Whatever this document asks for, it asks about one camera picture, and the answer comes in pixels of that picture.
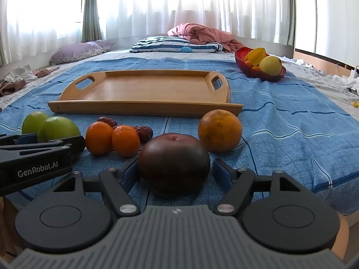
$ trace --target blue checkered sheet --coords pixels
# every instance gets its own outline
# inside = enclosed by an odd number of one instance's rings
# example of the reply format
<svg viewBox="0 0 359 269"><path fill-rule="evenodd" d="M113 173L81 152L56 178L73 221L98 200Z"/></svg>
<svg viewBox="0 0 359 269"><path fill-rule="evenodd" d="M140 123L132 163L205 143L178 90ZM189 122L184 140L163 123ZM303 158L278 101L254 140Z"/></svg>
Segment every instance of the blue checkered sheet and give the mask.
<svg viewBox="0 0 359 269"><path fill-rule="evenodd" d="M337 211L349 214L359 209L359 122L290 72L281 81L270 83L246 77L234 62L229 61L123 58L84 62L8 106L0 114L0 132L20 133L25 116L34 110L53 115L47 102L57 100L76 78L91 72L123 69L190 69L222 73L230 84L231 102L244 105L239 115L243 137L234 150L224 154L211 153L211 160L220 157L233 168L248 167L259 175L283 170ZM73 120L85 135L92 122L107 114L63 116ZM119 115L113 118L119 124L150 126L154 136L176 132L197 137L199 119ZM127 161L115 152L94 158L85 150L73 168L90 176L107 167L121 167ZM33 199L53 182L35 185L8 198L21 204L21 199ZM96 193L89 196L101 199ZM146 205L208 204L213 208L224 193L210 174L197 195L164 200L139 181L130 196L141 210ZM265 196L265 193L256 193L254 198Z"/></svg>

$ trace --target fruit bowl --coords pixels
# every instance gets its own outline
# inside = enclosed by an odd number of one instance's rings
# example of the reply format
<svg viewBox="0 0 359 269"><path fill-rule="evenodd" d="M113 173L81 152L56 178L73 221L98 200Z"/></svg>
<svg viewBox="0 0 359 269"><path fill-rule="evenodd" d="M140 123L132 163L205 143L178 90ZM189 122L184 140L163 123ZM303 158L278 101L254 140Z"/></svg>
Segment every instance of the fruit bowl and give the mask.
<svg viewBox="0 0 359 269"><path fill-rule="evenodd" d="M248 48L248 47L244 46L244 47L241 47L240 49L237 49L235 54L234 54L234 57L236 58L236 63L238 64L241 71L247 77L258 78L258 79L260 79L262 81L269 81L269 82L277 82L281 78L284 77L285 72L287 71L285 69L285 67L282 67L282 70L281 70L279 75L270 76L270 75L268 75L267 73L265 73L263 71L253 70L249 66L247 66L245 64L245 62L243 61L243 59L251 50L252 50L251 48Z"/></svg>

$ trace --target tray handle hole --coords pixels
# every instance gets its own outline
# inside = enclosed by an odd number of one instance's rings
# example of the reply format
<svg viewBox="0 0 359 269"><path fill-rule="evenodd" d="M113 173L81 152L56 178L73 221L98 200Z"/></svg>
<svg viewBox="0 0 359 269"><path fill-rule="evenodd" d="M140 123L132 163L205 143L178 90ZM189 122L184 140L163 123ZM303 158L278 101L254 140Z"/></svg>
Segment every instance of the tray handle hole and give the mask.
<svg viewBox="0 0 359 269"><path fill-rule="evenodd" d="M92 76L87 77L87 78L83 79L82 81L78 82L76 84L76 88L79 90L83 90L87 86L91 85L94 81L95 81L95 79Z"/></svg>
<svg viewBox="0 0 359 269"><path fill-rule="evenodd" d="M212 80L211 80L212 86L214 90L218 90L221 86L222 86L222 81L218 76L215 76Z"/></svg>

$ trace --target brown cloth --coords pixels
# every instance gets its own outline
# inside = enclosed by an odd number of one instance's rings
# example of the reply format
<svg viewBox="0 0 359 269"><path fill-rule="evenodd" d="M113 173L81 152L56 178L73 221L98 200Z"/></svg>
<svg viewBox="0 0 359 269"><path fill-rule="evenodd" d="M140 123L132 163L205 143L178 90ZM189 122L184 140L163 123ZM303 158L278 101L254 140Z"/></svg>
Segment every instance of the brown cloth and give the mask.
<svg viewBox="0 0 359 269"><path fill-rule="evenodd" d="M25 80L18 80L15 82L0 81L0 97L15 93L26 85Z"/></svg>
<svg viewBox="0 0 359 269"><path fill-rule="evenodd" d="M47 75L50 75L53 71L56 71L59 68L60 67L44 68L44 69L41 69L41 70L32 71L32 73L38 78L43 78L43 77L46 77Z"/></svg>

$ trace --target blue and white striped pillow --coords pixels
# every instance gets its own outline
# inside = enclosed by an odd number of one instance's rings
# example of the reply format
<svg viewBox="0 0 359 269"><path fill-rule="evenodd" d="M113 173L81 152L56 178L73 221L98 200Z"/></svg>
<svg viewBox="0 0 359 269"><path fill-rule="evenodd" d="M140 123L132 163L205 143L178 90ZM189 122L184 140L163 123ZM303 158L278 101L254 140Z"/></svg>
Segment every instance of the blue and white striped pillow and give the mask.
<svg viewBox="0 0 359 269"><path fill-rule="evenodd" d="M148 37L140 40L131 47L132 53L138 52L179 52L188 46L194 53L215 53L223 50L220 43L192 44L181 37Z"/></svg>

